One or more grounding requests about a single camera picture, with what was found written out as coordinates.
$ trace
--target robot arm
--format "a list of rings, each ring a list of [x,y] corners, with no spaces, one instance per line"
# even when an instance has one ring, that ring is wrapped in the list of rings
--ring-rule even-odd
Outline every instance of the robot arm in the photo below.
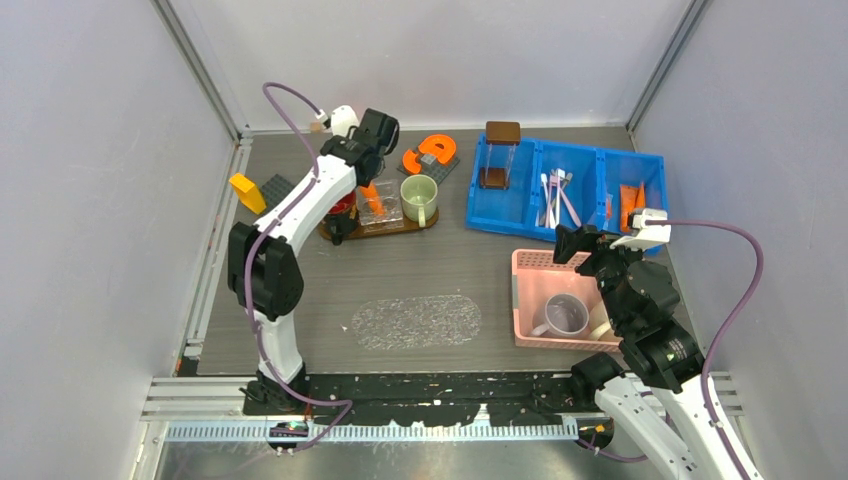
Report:
[[[336,112],[333,119],[338,126]],[[259,247],[259,255],[253,263],[251,287],[254,315],[262,324],[266,356],[286,383],[303,368],[293,314],[303,294],[303,276],[297,255],[333,205],[357,185],[371,183],[383,168],[384,155],[391,153],[397,144],[398,122],[384,113],[368,109],[358,125],[355,117],[346,122],[346,136],[335,135],[324,144],[316,161],[317,168],[310,170],[279,205],[253,225],[236,223],[230,230],[227,286],[244,307],[248,252],[260,232],[275,219],[279,222]],[[288,214],[280,219],[281,213],[290,206]],[[268,379],[274,378],[264,362],[260,362],[259,371]]]
[[[643,261],[639,250],[668,242],[669,227],[647,223],[666,218],[661,210],[637,210],[631,218],[637,233],[625,237],[598,232],[591,225],[575,232],[560,226],[554,263],[567,263],[578,251],[590,253],[576,271],[597,280],[610,324],[623,339],[619,347],[624,361],[651,387],[671,415],[682,440],[645,408],[623,377],[621,367],[607,354],[593,355],[575,365],[572,386],[583,402],[595,403],[610,414],[664,478],[741,478],[704,407],[703,356],[694,338],[672,315],[680,297],[671,285],[671,276],[665,267]],[[712,398],[716,398],[711,379],[707,385]],[[724,411],[720,405],[717,407],[720,426],[741,457],[748,477],[762,478],[745,455]]]

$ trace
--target glitter patch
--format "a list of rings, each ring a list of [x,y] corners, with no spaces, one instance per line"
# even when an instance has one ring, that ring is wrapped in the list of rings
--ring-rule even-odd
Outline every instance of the glitter patch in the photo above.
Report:
[[[460,345],[480,332],[480,309],[462,295],[377,300],[363,305],[351,328],[369,350]]]

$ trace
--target pink basket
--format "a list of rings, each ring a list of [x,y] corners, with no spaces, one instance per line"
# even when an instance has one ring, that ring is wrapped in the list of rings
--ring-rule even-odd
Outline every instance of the pink basket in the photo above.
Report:
[[[531,337],[537,325],[536,313],[544,308],[549,298],[558,293],[570,293],[579,298],[586,308],[592,309],[601,302],[601,293],[592,277],[581,277],[574,269],[579,267],[588,253],[578,253],[565,265],[552,262],[552,250],[524,250],[512,252],[512,316],[515,344],[519,347],[567,348],[593,352],[618,352],[621,339],[574,340],[570,338]]]

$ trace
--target blue bin compartment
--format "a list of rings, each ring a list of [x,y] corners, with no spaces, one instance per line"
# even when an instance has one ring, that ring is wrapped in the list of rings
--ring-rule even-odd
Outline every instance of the blue bin compartment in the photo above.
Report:
[[[663,157],[634,152],[603,150],[601,152],[605,172],[605,192],[602,197],[606,212],[607,193],[610,194],[612,216],[603,223],[603,229],[621,234],[621,185],[638,187],[645,183],[645,206],[668,211],[668,193],[665,185],[665,163]],[[661,247],[648,250],[656,254]]]
[[[515,149],[512,169],[509,174],[509,188],[506,190],[480,188],[478,176],[480,168],[486,165],[486,136],[481,134],[477,141],[474,156],[474,171],[471,174],[471,187],[468,192],[468,209],[465,223],[469,227],[487,232],[511,235],[527,234],[527,219],[533,208],[533,155],[536,141],[524,139]],[[506,165],[509,147],[494,145],[490,167]]]
[[[510,187],[497,190],[478,186],[477,177],[480,167],[485,165],[487,147],[485,134],[481,134],[468,192],[465,223],[470,228],[556,241],[554,229],[538,224],[545,210],[540,174],[544,172],[550,176],[555,168],[573,175],[565,193],[584,225],[621,233],[619,186],[622,184],[638,187],[644,182],[646,206],[668,211],[665,166],[661,156],[525,138],[516,148]],[[507,147],[495,146],[491,166],[503,166],[507,153]],[[608,192],[612,210],[609,219],[606,218]],[[574,228],[565,205],[560,206],[560,223]],[[656,247],[647,253],[656,254],[659,250],[660,247]]]
[[[556,232],[553,228],[540,227],[539,218],[546,212],[545,192],[542,190],[541,174],[548,176],[550,181],[551,170],[561,168],[566,173],[572,174],[571,182],[565,187],[565,195],[574,207],[574,211],[580,217],[582,224],[598,225],[604,218],[605,204],[599,199],[605,195],[603,187],[603,164],[599,160],[599,149],[583,147],[580,145],[569,145],[565,143],[540,141],[537,147],[537,166],[533,177],[533,191],[538,199],[535,217],[531,220],[528,236],[556,241]],[[570,229],[577,228],[568,214],[565,204],[560,204],[560,224]]]

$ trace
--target white wall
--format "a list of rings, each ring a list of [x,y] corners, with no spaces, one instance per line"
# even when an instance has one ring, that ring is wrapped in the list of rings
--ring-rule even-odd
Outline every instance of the white wall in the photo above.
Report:
[[[760,289],[726,337],[766,478],[848,471],[848,3],[713,2],[637,130],[672,215],[744,226]],[[677,228],[672,259],[712,338],[750,280],[744,240]]]
[[[407,128],[623,124],[689,0],[173,3],[239,123],[279,130],[267,80]]]
[[[232,144],[150,2],[5,2],[3,478],[126,478]]]

